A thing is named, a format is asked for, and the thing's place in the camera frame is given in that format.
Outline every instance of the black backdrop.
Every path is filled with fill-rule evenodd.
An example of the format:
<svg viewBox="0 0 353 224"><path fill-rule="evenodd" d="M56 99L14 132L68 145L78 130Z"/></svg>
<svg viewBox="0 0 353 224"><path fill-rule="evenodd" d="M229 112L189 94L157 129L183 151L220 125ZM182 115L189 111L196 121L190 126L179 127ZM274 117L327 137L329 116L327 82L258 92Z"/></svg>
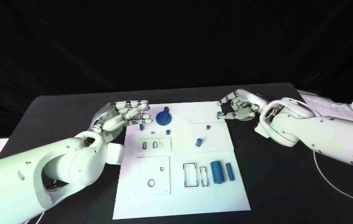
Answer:
<svg viewBox="0 0 353 224"><path fill-rule="evenodd" d="M353 75L352 9L352 0L0 0L0 136L39 95L291 82L350 102L334 87Z"/></svg>

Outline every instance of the black tabletop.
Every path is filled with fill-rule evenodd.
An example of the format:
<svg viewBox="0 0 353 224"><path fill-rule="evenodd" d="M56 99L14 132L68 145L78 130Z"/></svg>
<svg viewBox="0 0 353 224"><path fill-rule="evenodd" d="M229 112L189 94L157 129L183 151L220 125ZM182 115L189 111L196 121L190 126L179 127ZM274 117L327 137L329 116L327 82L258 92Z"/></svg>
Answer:
<svg viewBox="0 0 353 224"><path fill-rule="evenodd" d="M301 100L288 83L40 96L29 106L0 158L73 137L86 130L97 110L111 101L216 101L238 88L269 100ZM313 151L301 142L285 147L264 138L254 131L256 123L258 119L228 121L251 211L112 220L120 166L105 165L97 182L46 211L40 223L352 223L353 199L324 181ZM317 155L317 162L331 183L353 194L352 166L323 155Z"/></svg>

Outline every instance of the hole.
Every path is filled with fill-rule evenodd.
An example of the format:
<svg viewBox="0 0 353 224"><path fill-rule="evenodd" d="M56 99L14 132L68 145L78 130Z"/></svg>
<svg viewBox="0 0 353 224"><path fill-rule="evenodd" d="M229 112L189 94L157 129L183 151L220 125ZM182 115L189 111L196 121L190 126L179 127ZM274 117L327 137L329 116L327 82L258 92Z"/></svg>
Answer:
<svg viewBox="0 0 353 224"><path fill-rule="evenodd" d="M154 184L156 184L154 180L153 180L153 179L150 179L150 180L148 180L148 182L147 182L147 184L148 184L148 187L153 187L153 186L154 186Z"/></svg>
<svg viewBox="0 0 353 224"><path fill-rule="evenodd" d="M19 176L19 179L20 179L22 181L24 181L24 175L23 175L23 173L20 172L20 170L17 171L17 176Z"/></svg>

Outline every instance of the white pegboard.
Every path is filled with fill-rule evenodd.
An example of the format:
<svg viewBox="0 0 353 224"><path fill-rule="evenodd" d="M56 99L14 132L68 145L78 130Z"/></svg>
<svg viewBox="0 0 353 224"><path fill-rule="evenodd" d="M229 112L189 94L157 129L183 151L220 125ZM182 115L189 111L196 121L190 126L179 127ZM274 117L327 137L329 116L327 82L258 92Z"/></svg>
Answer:
<svg viewBox="0 0 353 224"><path fill-rule="evenodd" d="M169 125L160 126L154 121L144 126L143 131L138 126L127 128L114 219L249 210L228 126L225 120L216 118L220 107L216 106L216 102L150 105L148 113L154 120L164 106L169 106L171 114ZM137 154L140 152L137 147L141 147L146 139L158 141L161 138L171 139L171 150L163 152L150 150ZM195 145L197 138L203 140L200 147ZM151 194L154 191L151 189L158 187L158 181L153 187L147 185L148 179L156 177L153 171L148 171L148 163L140 171L141 162L137 162L141 161L138 158L144 158L146 162L156 162L153 158L161 158L161 156L169 158L170 170L170 192L167 194L164 192L163 196ZM225 183L222 184L213 183L209 165L212 161L220 161L223 166ZM183 164L186 163L196 164L197 187L184 187ZM232 165L235 181L229 181L226 163ZM209 186L205 187L200 183L199 170L203 166L209 181Z"/></svg>

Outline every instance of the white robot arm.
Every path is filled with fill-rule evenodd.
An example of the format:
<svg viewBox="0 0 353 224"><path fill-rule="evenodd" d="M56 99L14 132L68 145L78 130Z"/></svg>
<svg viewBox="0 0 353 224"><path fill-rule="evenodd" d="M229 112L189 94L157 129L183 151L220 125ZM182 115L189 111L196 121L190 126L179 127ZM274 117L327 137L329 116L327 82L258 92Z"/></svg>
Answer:
<svg viewBox="0 0 353 224"><path fill-rule="evenodd" d="M264 137L290 147L301 140L313 151L353 165L353 121L321 116L305 103L290 98L268 102L243 89L223 97L218 106L229 101L235 112L219 118L249 120L259 113L255 131Z"/></svg>
<svg viewBox="0 0 353 224"><path fill-rule="evenodd" d="M121 164L125 147L110 142L124 126L153 122L148 109L148 101L110 103L88 131L0 160L0 223L24 223L95 182L105 163Z"/></svg>

